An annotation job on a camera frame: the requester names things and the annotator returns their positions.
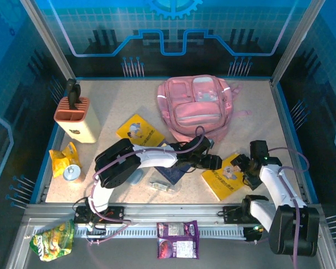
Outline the cream knife block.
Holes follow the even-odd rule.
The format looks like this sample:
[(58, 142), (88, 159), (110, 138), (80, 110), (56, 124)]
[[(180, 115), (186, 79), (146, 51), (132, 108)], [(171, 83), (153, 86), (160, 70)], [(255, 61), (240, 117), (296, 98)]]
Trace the cream knife block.
[(63, 97), (54, 114), (54, 120), (70, 138), (80, 143), (95, 143), (101, 132), (101, 125), (87, 97), (79, 98), (76, 109), (69, 108), (67, 97)]

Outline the aluminium front beam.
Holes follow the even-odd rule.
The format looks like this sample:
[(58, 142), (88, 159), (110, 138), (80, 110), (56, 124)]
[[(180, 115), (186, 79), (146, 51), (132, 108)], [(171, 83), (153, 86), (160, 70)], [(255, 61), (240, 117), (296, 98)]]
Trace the aluminium front beam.
[[(133, 222), (160, 222), (197, 220), (212, 224), (221, 222), (219, 211), (225, 204), (158, 204), (158, 203), (111, 203), (124, 207), (124, 216)], [(64, 219), (74, 215), (70, 203), (44, 203), (28, 205), (24, 216), (32, 219)]]

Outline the grey-blue pencil case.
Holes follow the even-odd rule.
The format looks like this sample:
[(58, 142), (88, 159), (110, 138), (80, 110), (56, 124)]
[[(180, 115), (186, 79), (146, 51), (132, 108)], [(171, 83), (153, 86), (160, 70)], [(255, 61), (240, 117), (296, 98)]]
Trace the grey-blue pencil case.
[(143, 170), (137, 169), (129, 178), (130, 185), (137, 185), (142, 180), (143, 176)]

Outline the clear plastic supplies bag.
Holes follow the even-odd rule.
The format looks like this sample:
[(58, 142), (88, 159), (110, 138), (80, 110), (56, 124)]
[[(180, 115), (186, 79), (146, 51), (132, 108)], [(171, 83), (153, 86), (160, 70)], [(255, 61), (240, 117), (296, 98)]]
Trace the clear plastic supplies bag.
[(148, 185), (152, 189), (155, 189), (160, 192), (168, 193), (168, 194), (177, 193), (182, 188), (181, 182), (172, 184), (165, 178), (156, 178), (156, 177), (150, 177), (150, 179), (148, 180)]

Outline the dark blue book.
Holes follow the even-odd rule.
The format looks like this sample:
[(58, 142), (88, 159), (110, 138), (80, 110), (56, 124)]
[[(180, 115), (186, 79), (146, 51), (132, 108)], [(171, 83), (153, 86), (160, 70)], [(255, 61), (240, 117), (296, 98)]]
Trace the dark blue book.
[(190, 165), (184, 165), (179, 168), (165, 168), (157, 166), (155, 169), (172, 185), (175, 185), (184, 174), (190, 169)]

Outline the metal can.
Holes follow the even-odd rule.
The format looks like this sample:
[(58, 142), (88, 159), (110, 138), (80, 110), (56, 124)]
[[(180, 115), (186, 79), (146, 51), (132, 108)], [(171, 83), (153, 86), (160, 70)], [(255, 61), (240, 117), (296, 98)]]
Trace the metal can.
[(63, 178), (68, 182), (78, 181), (80, 180), (80, 177), (81, 177), (81, 168), (76, 164), (67, 166), (63, 172)]

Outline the pink backpack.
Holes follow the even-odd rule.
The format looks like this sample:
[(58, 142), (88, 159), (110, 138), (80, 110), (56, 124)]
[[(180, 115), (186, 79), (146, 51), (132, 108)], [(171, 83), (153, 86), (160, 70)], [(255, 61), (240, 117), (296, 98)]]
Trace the pink backpack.
[(177, 141), (191, 141), (202, 126), (215, 143), (228, 133), (231, 119), (251, 115), (250, 110), (234, 111), (241, 87), (211, 75), (172, 77), (157, 89), (162, 118)]

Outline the yellow cartoon book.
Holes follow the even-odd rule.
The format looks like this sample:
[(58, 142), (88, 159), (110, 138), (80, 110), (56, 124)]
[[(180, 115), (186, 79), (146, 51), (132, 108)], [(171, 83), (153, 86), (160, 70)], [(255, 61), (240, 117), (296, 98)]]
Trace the yellow cartoon book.
[(202, 179), (219, 201), (225, 200), (245, 185), (243, 172), (239, 167), (231, 164), (238, 155), (235, 153), (224, 159), (220, 169), (206, 170), (201, 174)]
[(157, 147), (165, 139), (162, 133), (138, 114), (129, 118), (116, 134), (120, 138), (130, 139), (133, 144), (147, 147)]

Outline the yellow snack bag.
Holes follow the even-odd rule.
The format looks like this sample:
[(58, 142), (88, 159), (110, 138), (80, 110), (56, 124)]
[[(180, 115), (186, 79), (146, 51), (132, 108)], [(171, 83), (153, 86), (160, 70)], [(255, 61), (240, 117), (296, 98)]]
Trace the yellow snack bag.
[(73, 142), (70, 142), (62, 151), (49, 150), (49, 156), (52, 161), (53, 178), (63, 175), (64, 170), (70, 165), (77, 165), (82, 168)]

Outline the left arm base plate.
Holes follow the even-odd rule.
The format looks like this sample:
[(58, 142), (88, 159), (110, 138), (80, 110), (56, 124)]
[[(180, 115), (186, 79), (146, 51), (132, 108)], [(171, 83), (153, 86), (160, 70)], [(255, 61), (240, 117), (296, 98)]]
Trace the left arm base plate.
[(76, 213), (73, 222), (75, 224), (122, 224), (122, 219), (124, 217), (124, 207), (113, 206), (108, 207), (106, 210), (100, 212), (101, 215), (108, 217), (110, 219), (120, 220), (118, 222), (105, 220), (102, 217), (94, 214), (88, 206), (78, 206), (76, 208)]

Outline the aluminium frame post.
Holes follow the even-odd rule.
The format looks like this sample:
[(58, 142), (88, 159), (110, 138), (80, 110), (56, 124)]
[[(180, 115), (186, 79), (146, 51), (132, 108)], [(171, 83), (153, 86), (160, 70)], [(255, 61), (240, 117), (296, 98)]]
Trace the aluminium frame post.
[(56, 41), (53, 33), (51, 32), (48, 24), (46, 23), (41, 11), (39, 10), (34, 0), (20, 0), (26, 13), (40, 34), (46, 47), (49, 49), (57, 66), (61, 70), (63, 76), (67, 79), (76, 78), (72, 71), (63, 51), (61, 50), (58, 42)]
[(326, 0), (311, 0), (300, 23), (298, 24), (295, 32), (293, 33), (286, 50), (284, 51), (280, 61), (278, 62), (273, 72), (273, 75), (270, 80), (270, 85), (272, 87), (275, 87), (277, 83), (279, 83), (282, 76), (284, 75), (287, 67), (290, 65), (301, 43), (306, 38), (306, 35), (311, 28), (311, 25), (314, 23), (325, 1)]

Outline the purple snack packet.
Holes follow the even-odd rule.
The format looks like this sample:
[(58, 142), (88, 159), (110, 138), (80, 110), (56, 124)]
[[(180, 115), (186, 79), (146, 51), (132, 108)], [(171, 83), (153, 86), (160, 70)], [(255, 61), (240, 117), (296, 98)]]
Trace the purple snack packet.
[(158, 259), (199, 259), (199, 229), (196, 220), (158, 222), (156, 228)]

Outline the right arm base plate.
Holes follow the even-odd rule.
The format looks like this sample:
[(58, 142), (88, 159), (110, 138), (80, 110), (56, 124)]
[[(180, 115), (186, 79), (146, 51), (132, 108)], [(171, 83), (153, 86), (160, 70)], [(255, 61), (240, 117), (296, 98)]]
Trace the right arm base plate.
[(224, 206), (217, 216), (225, 224), (258, 224), (259, 221), (250, 214), (250, 206)]

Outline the green snack bag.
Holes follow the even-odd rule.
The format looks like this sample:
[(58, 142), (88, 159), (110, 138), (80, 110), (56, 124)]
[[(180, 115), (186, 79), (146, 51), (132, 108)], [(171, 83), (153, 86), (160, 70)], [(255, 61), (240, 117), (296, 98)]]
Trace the green snack bag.
[(30, 241), (30, 248), (41, 261), (53, 261), (71, 253), (74, 232), (74, 222), (68, 220), (50, 230), (35, 234)]

